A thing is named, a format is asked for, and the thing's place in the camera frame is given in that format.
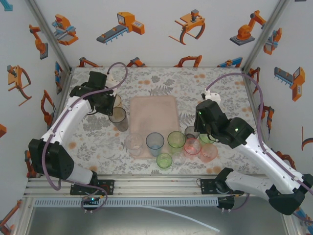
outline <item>metal floor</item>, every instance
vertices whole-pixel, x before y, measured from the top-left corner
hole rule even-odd
[[[244,198],[236,199],[236,204]],[[280,213],[251,197],[242,210],[224,214],[215,207],[165,208],[220,230],[219,233],[172,214],[146,208],[34,208],[28,235],[285,235]]]

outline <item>cable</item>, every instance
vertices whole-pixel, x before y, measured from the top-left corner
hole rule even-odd
[[[267,152],[267,150],[264,147],[264,143],[262,140],[262,135],[261,135],[261,116],[262,116],[262,111],[263,111],[263,93],[261,90],[261,87],[259,86],[259,84],[250,76],[244,74],[244,73],[239,73],[239,72],[231,72],[228,74],[224,74],[222,76],[220,76],[219,78],[217,78],[216,80],[214,80],[207,88],[206,90],[208,91],[215,83],[217,83],[219,80],[221,80],[222,78],[228,77],[228,76],[232,76],[232,75],[239,75],[239,76],[243,76],[245,78],[250,79],[251,82],[253,82],[255,84],[255,86],[258,88],[259,90],[259,94],[260,94],[260,109],[259,109],[259,116],[258,116],[258,122],[257,122],[257,136],[258,136],[258,140],[259,140],[259,144],[262,148],[262,150],[264,151],[264,153],[266,153],[269,158],[271,158],[283,171],[285,171],[293,180],[295,180],[297,183],[299,183],[302,187],[304,187],[308,192],[310,192],[310,194],[313,195],[313,190],[310,189],[308,186],[306,186],[303,182],[301,182],[296,176],[294,176],[291,172],[289,172],[279,161],[277,161],[270,153]]]
[[[244,207],[245,204],[247,204],[247,202],[249,201],[249,198],[250,198],[250,193],[246,193],[245,201],[239,207],[237,207],[235,209],[229,209],[228,212],[240,210],[242,207]]]
[[[246,194],[246,199],[245,201],[241,204],[241,206],[235,208],[235,209],[231,209],[232,211],[238,211],[240,210],[242,207],[244,207],[244,205],[249,201],[249,198],[250,198],[250,193],[247,193]]]
[[[188,217],[188,216],[186,216],[186,215],[183,215],[183,214],[178,214],[178,213],[176,213],[176,212],[168,211],[168,210],[166,210],[166,209],[162,209],[162,208],[158,208],[158,207],[149,207],[149,206],[138,206],[138,207],[140,207],[140,208],[147,208],[147,209],[153,209],[153,210],[157,210],[157,211],[162,211],[162,212],[166,212],[166,213],[169,213],[169,214],[173,214],[173,215],[176,215],[176,216],[185,218],[185,219],[189,219],[189,220],[191,220],[191,221],[193,221],[193,222],[196,222],[196,223],[198,223],[198,224],[200,224],[200,225],[202,225],[202,226],[205,226],[205,227],[207,227],[207,228],[209,228],[209,229],[212,229],[212,230],[214,230],[214,231],[216,231],[216,232],[218,232],[218,233],[220,232],[219,229],[216,229],[216,228],[214,228],[214,227],[212,227],[212,226],[210,226],[210,225],[204,224],[204,223],[202,223],[202,222],[200,222],[200,221],[198,221],[198,220],[196,220],[196,219],[190,218],[190,217]]]
[[[86,114],[86,115],[94,115],[94,114],[96,114],[98,111],[96,111],[96,112],[93,112],[93,113],[88,113],[88,114]]]
[[[311,224],[313,223],[313,221],[308,220],[308,219],[305,219],[305,218],[299,216],[296,212],[294,212],[294,213],[292,213],[292,214],[293,214],[295,217],[297,217],[298,219],[303,220],[304,222],[311,223]]]
[[[201,178],[198,178],[198,179],[196,180],[196,184],[197,184],[199,187],[201,187],[201,185],[198,184],[198,180],[201,180]]]
[[[48,145],[49,145],[51,139],[53,138],[53,136],[55,135],[55,133],[56,133],[58,127],[61,125],[62,121],[65,119],[65,117],[66,117],[67,114],[70,112],[70,110],[72,110],[72,108],[73,108],[80,100],[86,98],[86,97],[89,96],[89,95],[98,94],[98,93],[102,93],[102,92],[107,92],[107,91],[110,91],[110,90],[119,88],[119,87],[122,85],[122,83],[126,80],[127,75],[128,75],[128,69],[127,69],[127,67],[126,67],[126,65],[125,65],[124,63],[122,63],[122,62],[116,62],[116,63],[112,64],[112,65],[108,68],[107,74],[109,74],[109,72],[110,72],[110,70],[112,69],[113,66],[118,65],[118,64],[123,65],[124,68],[125,68],[125,76],[124,76],[124,78],[122,79],[122,81],[120,81],[117,85],[115,85],[115,86],[113,86],[113,87],[111,87],[111,88],[105,88],[105,89],[102,89],[102,90],[98,90],[98,91],[94,91],[94,92],[89,92],[89,93],[87,93],[87,94],[81,96],[81,97],[78,98],[77,100],[75,100],[75,101],[70,105],[70,107],[64,112],[64,114],[60,117],[60,120],[55,124],[55,127],[54,127],[53,130],[52,130],[52,134],[48,137],[48,139],[47,139],[47,141],[46,141],[46,143],[45,143],[45,145],[44,145],[44,149],[43,149],[43,153],[42,153],[42,166],[43,166],[43,171],[44,171],[44,174],[45,174],[45,177],[46,177],[48,183],[49,183],[50,186],[51,186],[52,188],[54,188],[55,190],[60,190],[60,189],[61,189],[61,179],[59,179],[59,181],[58,181],[58,186],[55,186],[54,183],[52,182],[52,180],[51,180],[49,174],[48,174],[48,171],[47,171],[47,168],[46,168],[46,164],[45,164],[45,154],[46,154],[46,152],[47,152]],[[75,183],[75,184],[78,184],[78,185],[81,185],[81,186],[84,186],[84,187],[88,187],[88,188],[95,188],[95,189],[99,189],[99,188],[100,188],[100,187],[97,187],[97,186],[83,185],[83,184],[76,183],[76,182],[74,182],[74,183]]]
[[[92,210],[91,212],[96,212],[96,211],[100,210],[100,209],[105,205],[105,203],[107,202],[107,200],[108,200],[108,194],[107,194],[107,192],[106,192],[103,188],[100,188],[100,187],[98,187],[98,186],[84,185],[84,184],[81,184],[81,183],[75,183],[75,184],[80,185],[80,186],[83,186],[83,187],[87,187],[87,188],[96,188],[96,189],[98,189],[98,190],[104,192],[106,198],[104,199],[103,203],[102,203],[99,207],[97,207],[96,209]],[[87,200],[87,199],[83,199],[82,202],[81,202],[81,204],[80,204],[80,207],[81,207],[83,210],[85,209],[85,208],[84,208],[84,202],[85,202],[86,200]]]

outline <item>metal frame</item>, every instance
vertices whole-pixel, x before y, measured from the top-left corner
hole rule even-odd
[[[51,44],[53,50],[61,61],[64,70],[67,72],[66,83],[64,84],[64,90],[62,94],[62,99],[60,106],[64,106],[66,101],[67,93],[69,90],[69,83],[71,81],[70,65],[62,53],[59,44],[53,36],[49,25],[45,21],[40,9],[38,8],[35,0],[25,0],[32,14],[36,18],[40,28],[45,33],[47,40]],[[252,63],[257,57],[258,53],[262,50],[269,34],[271,33],[275,23],[278,21],[279,17],[287,7],[291,0],[279,0],[276,8],[274,9],[271,17],[269,18],[264,30],[262,31],[255,47],[253,48],[251,54],[249,55],[246,64],[243,68],[243,73],[247,74]],[[252,106],[252,113],[254,120],[257,120],[258,110],[253,97],[253,93],[250,87],[248,79],[244,78],[244,83],[246,87],[246,92],[248,99]],[[61,113],[62,109],[59,108],[57,116]],[[112,198],[143,198],[143,197],[208,197],[210,195],[202,195],[201,188],[197,185],[197,179],[212,179],[215,175],[99,175],[99,179],[114,179],[115,188],[114,195],[110,196]],[[264,175],[259,175],[257,177],[265,178]],[[71,196],[69,194],[70,184],[62,183],[62,189],[60,191],[54,191],[49,187],[48,182],[45,178],[29,179],[24,197],[21,211],[19,212],[15,221],[17,221],[12,235],[25,235],[29,229],[29,224],[32,220],[34,204],[36,198],[77,198],[79,196]],[[301,227],[298,221],[291,216],[282,216],[283,223],[286,226],[286,233],[290,235],[300,235]]]
[[[264,46],[264,44],[266,43],[269,35],[272,34],[272,31],[275,27],[275,24],[277,23],[277,21],[279,20],[280,16],[283,14],[283,12],[285,11],[288,3],[290,3],[291,0],[279,0],[278,4],[276,5],[274,11],[272,12],[270,18],[268,19],[268,21],[266,22],[264,29],[261,33],[261,35],[259,36],[258,41],[256,42],[254,48],[252,49],[250,55],[248,56],[246,63],[243,67],[243,73],[244,74],[248,74],[254,60],[256,59],[256,57],[258,56],[258,54],[260,53],[260,51],[262,51],[262,48]],[[246,93],[248,95],[249,98],[249,102],[252,106],[252,114],[254,117],[254,121],[255,123],[257,123],[257,119],[259,116],[259,111],[258,111],[258,105],[256,105],[254,96],[253,96],[253,92],[251,90],[251,86],[250,86],[250,80],[247,78],[243,78],[244,79],[244,83],[245,83],[245,87],[246,87]],[[264,130],[262,129],[262,138],[263,141],[267,144],[268,140],[264,135]]]

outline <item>pink plastic cup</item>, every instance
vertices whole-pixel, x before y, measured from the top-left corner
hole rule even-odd
[[[211,143],[207,143],[204,146],[202,146],[201,152],[200,152],[200,160],[204,163],[208,163],[215,159],[218,155],[219,151],[217,147]]]
[[[198,157],[201,151],[201,143],[197,139],[187,139],[184,145],[184,155],[189,159]]]

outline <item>green plastic cup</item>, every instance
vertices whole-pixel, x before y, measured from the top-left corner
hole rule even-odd
[[[179,153],[186,143],[186,136],[180,131],[173,131],[168,135],[167,142],[172,154]]]
[[[207,134],[200,134],[199,140],[200,140],[201,146],[206,145],[207,143],[214,143],[215,138],[210,136],[210,139],[208,138]]]
[[[162,168],[162,169],[167,169],[171,166],[172,164],[172,157],[171,155],[167,154],[167,153],[161,153],[160,155],[158,155],[158,157],[156,158],[156,163],[157,165]]]

